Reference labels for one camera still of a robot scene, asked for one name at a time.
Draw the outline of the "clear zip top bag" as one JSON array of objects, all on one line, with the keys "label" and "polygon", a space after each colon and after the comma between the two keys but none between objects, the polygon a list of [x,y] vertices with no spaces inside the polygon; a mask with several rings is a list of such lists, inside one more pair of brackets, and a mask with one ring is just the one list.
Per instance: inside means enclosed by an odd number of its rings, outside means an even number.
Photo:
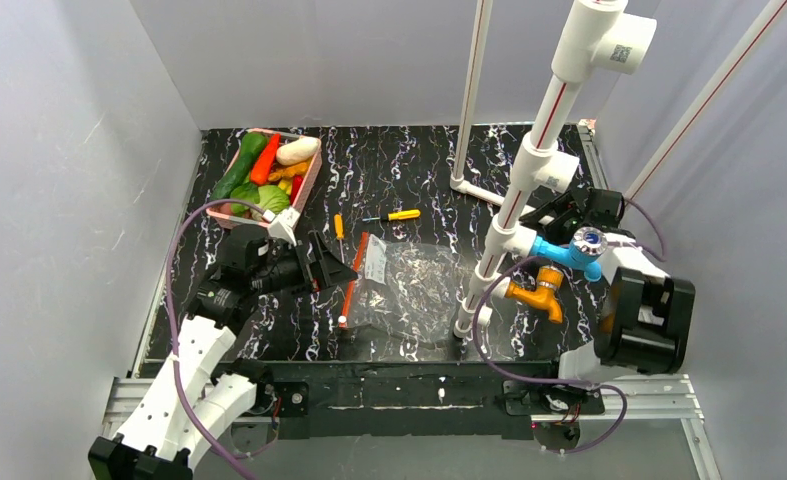
[{"label": "clear zip top bag", "polygon": [[435,347],[450,334],[470,265],[448,246],[362,235],[338,325]]}]

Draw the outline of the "white radish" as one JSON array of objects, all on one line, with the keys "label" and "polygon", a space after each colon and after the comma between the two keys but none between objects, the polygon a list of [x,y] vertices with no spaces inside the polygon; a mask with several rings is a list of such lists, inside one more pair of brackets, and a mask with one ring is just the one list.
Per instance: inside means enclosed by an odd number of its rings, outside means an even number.
[{"label": "white radish", "polygon": [[276,161],[282,166],[292,166],[313,158],[320,148],[319,139],[300,137],[281,145],[276,151]]}]

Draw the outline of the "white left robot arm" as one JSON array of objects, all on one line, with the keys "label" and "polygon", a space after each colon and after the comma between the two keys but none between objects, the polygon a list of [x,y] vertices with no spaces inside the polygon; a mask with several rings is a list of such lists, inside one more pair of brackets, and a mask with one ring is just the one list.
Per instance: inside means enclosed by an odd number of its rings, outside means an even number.
[{"label": "white left robot arm", "polygon": [[231,424],[261,404],[277,416],[270,367],[237,361],[214,369],[262,296],[317,293],[356,280],[313,231],[291,243],[258,225],[228,235],[213,270],[200,283],[176,326],[177,339],[157,376],[111,438],[97,438],[88,462],[97,479],[190,479]]}]

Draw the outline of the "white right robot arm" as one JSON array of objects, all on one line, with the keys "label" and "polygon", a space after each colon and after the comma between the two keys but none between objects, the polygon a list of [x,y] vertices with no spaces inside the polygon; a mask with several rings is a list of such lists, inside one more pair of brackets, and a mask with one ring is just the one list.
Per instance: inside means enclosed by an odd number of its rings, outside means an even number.
[{"label": "white right robot arm", "polygon": [[533,255],[608,285],[592,341],[559,357],[560,379],[601,385],[683,364],[696,290],[660,268],[664,252],[622,228],[626,211],[639,208],[617,191],[572,188],[525,217],[539,232]]}]

